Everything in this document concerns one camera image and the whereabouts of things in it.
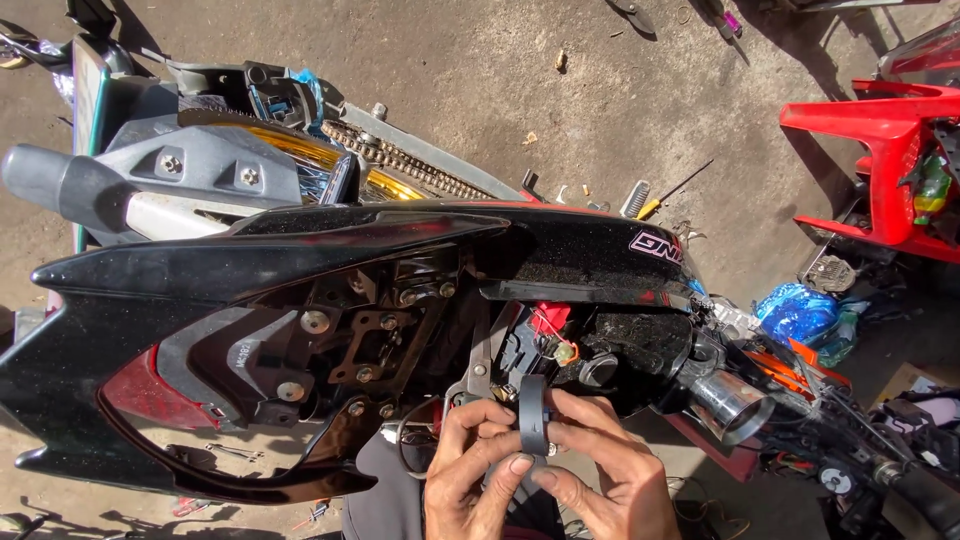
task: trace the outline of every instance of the fingernail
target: fingernail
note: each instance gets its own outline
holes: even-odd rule
[[[539,484],[543,489],[550,489],[557,485],[557,475],[554,475],[546,469],[537,469],[530,475],[530,479]]]
[[[527,454],[520,454],[510,462],[510,472],[515,475],[525,475],[534,464],[534,458]]]

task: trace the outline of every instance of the chrome exhaust pipe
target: chrome exhaust pipe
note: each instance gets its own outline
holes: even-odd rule
[[[690,408],[725,445],[752,437],[774,412],[773,398],[720,369],[697,378],[690,395]]]

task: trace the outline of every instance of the human hand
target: human hand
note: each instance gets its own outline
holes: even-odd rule
[[[426,472],[426,540],[503,537],[507,506],[534,463],[530,455],[510,455],[520,450],[520,433],[510,428],[515,419],[510,409],[491,400],[461,405],[446,415]],[[480,480],[498,461],[487,489],[481,491]]]
[[[597,540],[679,540],[663,463],[620,426],[604,398],[578,398],[551,389],[547,402],[564,419],[547,435],[596,462],[600,490],[561,467],[539,467],[531,479],[584,520]]]

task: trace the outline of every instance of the pliers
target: pliers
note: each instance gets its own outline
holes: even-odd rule
[[[657,33],[654,29],[654,21],[651,20],[650,15],[640,7],[637,0],[607,0],[607,3],[623,16],[627,17],[630,24],[634,25],[634,28],[643,34],[653,36]]]

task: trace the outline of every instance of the yellow screwdriver handle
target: yellow screwdriver handle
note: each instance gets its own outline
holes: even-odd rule
[[[636,219],[639,219],[642,221],[650,217],[650,214],[654,213],[654,210],[657,209],[659,205],[660,205],[660,199],[654,199],[653,201],[650,201],[649,203],[643,205],[643,208],[636,213]]]

